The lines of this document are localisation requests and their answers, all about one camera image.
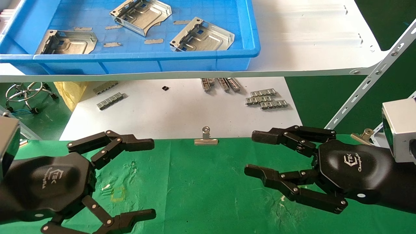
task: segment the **blue plastic tray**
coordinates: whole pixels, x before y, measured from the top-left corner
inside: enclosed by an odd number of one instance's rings
[[[116,25],[109,12],[125,0],[22,0],[9,28],[0,35],[0,62],[9,62],[27,75],[98,75],[166,71],[240,71],[260,53],[251,0],[162,0],[172,15],[153,26],[147,37]],[[224,51],[173,52],[169,42],[185,25],[176,20],[195,16],[235,34]],[[98,43],[88,55],[33,55],[45,32],[91,27]],[[162,44],[144,44],[163,38]],[[107,42],[120,47],[104,48]]]

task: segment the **blue cable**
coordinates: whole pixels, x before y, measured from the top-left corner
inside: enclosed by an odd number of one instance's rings
[[[16,113],[16,112],[18,112],[18,111],[25,111],[25,112],[27,112],[26,114],[18,114],[18,113]],[[30,112],[30,111],[28,111],[28,110],[25,110],[25,109],[20,109],[20,110],[15,110],[15,111],[13,111],[12,112],[12,114],[13,115],[29,115],[29,114],[32,114],[32,112]]]

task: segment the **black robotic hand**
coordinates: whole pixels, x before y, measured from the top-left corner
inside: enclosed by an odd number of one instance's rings
[[[70,142],[63,157],[41,156],[14,160],[0,183],[0,224],[17,221],[51,221],[41,228],[44,234],[85,234],[61,226],[65,219],[87,207],[103,225],[95,234],[121,234],[132,231],[139,221],[154,219],[154,209],[122,213],[111,217],[93,200],[95,169],[101,169],[124,150],[154,148],[152,139],[118,135],[106,131]],[[102,148],[91,162],[81,154]]]
[[[261,179],[265,187],[279,190],[291,201],[340,214],[348,198],[416,214],[416,165],[395,162],[390,149],[345,144],[336,140],[333,130],[302,126],[254,131],[252,140],[282,144],[313,157],[312,169],[302,171],[245,167],[246,175]],[[323,144],[316,148],[312,142]],[[298,187],[314,183],[325,194]]]

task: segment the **green table mat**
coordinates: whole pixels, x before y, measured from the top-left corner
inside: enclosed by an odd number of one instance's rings
[[[356,144],[348,135],[345,143]],[[16,159],[63,156],[67,142],[32,141]],[[85,156],[91,157],[94,152]],[[136,224],[132,233],[415,233],[416,215],[349,200],[335,215],[290,202],[261,181],[244,175],[246,164],[281,172],[310,168],[311,159],[284,146],[248,138],[220,139],[218,146],[195,146],[192,139],[156,140],[155,149],[123,152],[97,172],[93,198],[110,215],[154,208],[157,217]],[[315,185],[308,188],[320,191]],[[0,226],[1,234],[38,234],[47,220]],[[99,220],[84,209],[64,227],[92,233]]]

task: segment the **small metal piece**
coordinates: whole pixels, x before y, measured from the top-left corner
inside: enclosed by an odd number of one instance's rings
[[[115,95],[105,99],[104,101],[100,102],[97,104],[98,108],[100,110],[104,110],[106,108],[108,108],[109,106],[113,105],[114,103],[126,98],[127,95],[125,93],[121,94],[121,93],[116,93]]]
[[[252,97],[261,97],[261,96],[275,96],[277,94],[275,89],[259,90],[250,92]]]
[[[91,31],[91,27],[74,27],[74,31]]]
[[[215,78],[208,78],[208,84],[210,86],[214,86],[215,85]]]
[[[208,92],[211,90],[211,86],[209,85],[208,79],[207,78],[202,78],[201,79],[201,84],[202,84],[202,88],[204,88],[205,92]]]
[[[94,88],[93,91],[95,92],[96,95],[99,95],[111,89],[112,87],[116,86],[118,83],[119,83],[118,81],[107,81],[104,84]]]
[[[115,28],[122,28],[122,25],[113,25],[113,26],[107,26],[105,27],[105,30],[109,30],[109,29],[115,29]]]
[[[227,78],[227,81],[234,92],[239,92],[241,90],[241,85],[234,78]]]
[[[89,54],[97,41],[93,32],[48,30],[35,55]]]
[[[146,36],[153,25],[165,21],[171,14],[171,7],[158,0],[127,0],[110,12],[116,23],[142,36]]]
[[[221,87],[225,92],[230,91],[230,85],[228,84],[228,81],[226,78],[218,78],[218,82],[220,83]]]
[[[160,43],[163,43],[163,38],[145,40],[144,43],[147,44],[147,45],[149,45],[149,44],[160,44]]]
[[[103,44],[103,47],[117,47],[117,46],[122,46],[122,44],[118,42],[110,42],[110,43]]]
[[[173,22],[174,25],[187,25],[189,24],[191,21],[190,20],[175,20]]]
[[[218,144],[218,139],[211,139],[210,138],[210,128],[205,126],[202,128],[202,139],[195,139],[193,140],[195,145],[201,144]]]
[[[364,132],[361,135],[352,133],[351,134],[351,138],[360,142],[361,144],[366,144],[366,145],[373,145],[369,140],[370,137],[374,134],[374,131],[370,128],[366,128],[364,130]]]
[[[287,102],[285,100],[271,101],[271,102],[261,102],[260,109],[274,109],[274,108],[285,108],[287,107]]]
[[[22,141],[20,141],[19,148],[22,148],[23,146],[27,145],[28,143],[29,143],[28,140],[22,140]]]
[[[195,17],[171,40],[172,51],[228,50],[235,35]]]
[[[250,105],[260,104],[261,102],[271,102],[271,101],[273,101],[271,96],[247,97],[245,99],[245,104],[250,106]]]

